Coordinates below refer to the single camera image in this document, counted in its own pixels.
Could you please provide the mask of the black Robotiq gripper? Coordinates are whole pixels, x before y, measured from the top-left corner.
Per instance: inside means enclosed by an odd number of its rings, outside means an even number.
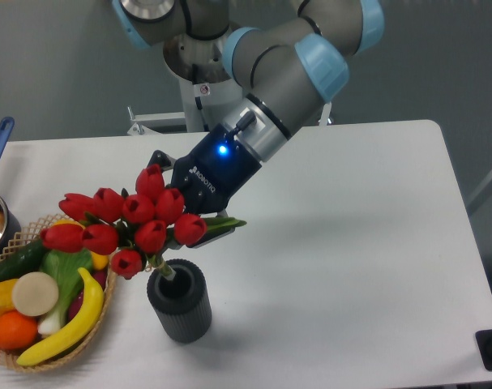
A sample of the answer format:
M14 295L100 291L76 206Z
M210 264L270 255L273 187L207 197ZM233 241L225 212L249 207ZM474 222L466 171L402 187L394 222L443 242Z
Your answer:
M193 214L220 212L230 198L261 168L259 161L239 142L227 138L228 131L221 124L182 158L175 159L155 150L147 167L159 165L162 172L173 169L171 186L178 189L186 211ZM188 248L198 248L233 233L235 227L208 230Z

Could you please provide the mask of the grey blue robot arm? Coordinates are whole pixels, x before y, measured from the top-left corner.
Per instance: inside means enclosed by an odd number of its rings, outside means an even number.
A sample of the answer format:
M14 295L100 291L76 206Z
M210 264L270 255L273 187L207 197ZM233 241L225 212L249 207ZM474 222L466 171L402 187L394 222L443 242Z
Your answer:
M181 122L203 139L184 157L152 161L193 214L214 214L204 241L233 231L231 197L349 80L346 58L376 45L384 31L377 1L304 1L289 22L263 31L239 28L226 1L115 1L133 44L162 45L179 83L183 111L140 115L142 125Z

